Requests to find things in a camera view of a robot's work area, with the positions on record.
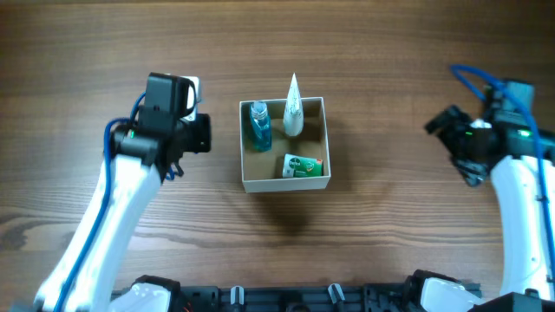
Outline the blue mouthwash bottle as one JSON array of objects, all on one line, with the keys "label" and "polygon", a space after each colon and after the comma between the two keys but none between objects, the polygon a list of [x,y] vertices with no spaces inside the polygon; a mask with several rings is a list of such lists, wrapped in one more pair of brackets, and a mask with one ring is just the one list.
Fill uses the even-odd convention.
[{"label": "blue mouthwash bottle", "polygon": [[264,101],[254,101],[250,105],[249,116],[254,135],[254,146],[259,152],[271,150],[271,117]]}]

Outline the white lotion tube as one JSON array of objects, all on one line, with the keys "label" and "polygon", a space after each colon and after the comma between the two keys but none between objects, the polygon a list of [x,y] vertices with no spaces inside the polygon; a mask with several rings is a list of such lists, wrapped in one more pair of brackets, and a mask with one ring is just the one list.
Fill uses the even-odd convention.
[{"label": "white lotion tube", "polygon": [[290,137],[297,137],[304,128],[304,108],[296,74],[291,77],[291,84],[285,102],[283,123],[285,134]]}]

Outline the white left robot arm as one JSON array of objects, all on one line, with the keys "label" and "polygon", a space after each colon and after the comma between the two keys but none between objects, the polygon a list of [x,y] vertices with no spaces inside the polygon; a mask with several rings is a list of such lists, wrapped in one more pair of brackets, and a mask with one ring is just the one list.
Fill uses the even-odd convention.
[{"label": "white left robot arm", "polygon": [[163,183],[183,175],[184,153],[211,150],[211,120],[198,111],[197,76],[151,73],[128,117],[107,123],[101,172],[61,260],[36,293],[35,311],[173,311],[180,284],[142,276],[113,295],[140,217]]}]

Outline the green soap box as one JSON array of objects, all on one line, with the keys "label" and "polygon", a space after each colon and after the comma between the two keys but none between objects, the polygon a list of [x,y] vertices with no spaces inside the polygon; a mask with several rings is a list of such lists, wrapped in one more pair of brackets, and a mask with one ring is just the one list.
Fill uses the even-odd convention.
[{"label": "green soap box", "polygon": [[323,176],[323,161],[293,154],[285,154],[282,176],[288,178],[312,178]]}]

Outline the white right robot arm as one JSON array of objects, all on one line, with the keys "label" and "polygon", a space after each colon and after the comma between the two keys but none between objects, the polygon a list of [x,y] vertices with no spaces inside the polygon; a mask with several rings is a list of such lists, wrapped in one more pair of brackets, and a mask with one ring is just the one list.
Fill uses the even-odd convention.
[{"label": "white right robot arm", "polygon": [[532,107],[533,85],[504,80],[484,90],[484,110],[473,119],[450,106],[429,121],[450,161],[471,187],[492,182],[503,231],[499,297],[482,302],[444,277],[427,277],[417,304],[427,311],[552,311],[554,309],[554,135],[541,131],[541,152],[525,116],[510,97]]}]

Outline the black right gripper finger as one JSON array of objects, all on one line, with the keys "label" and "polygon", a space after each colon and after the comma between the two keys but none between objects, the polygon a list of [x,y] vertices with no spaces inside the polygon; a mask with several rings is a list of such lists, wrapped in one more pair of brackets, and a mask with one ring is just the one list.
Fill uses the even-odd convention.
[{"label": "black right gripper finger", "polygon": [[453,165],[466,184],[471,187],[479,186],[488,178],[490,172],[488,164],[478,163],[469,159],[453,158]]},{"label": "black right gripper finger", "polygon": [[458,106],[451,105],[445,110],[437,114],[432,120],[430,120],[424,129],[428,134],[434,133],[435,131],[442,129],[454,122],[470,123],[472,121],[469,114],[464,113],[459,109]]}]

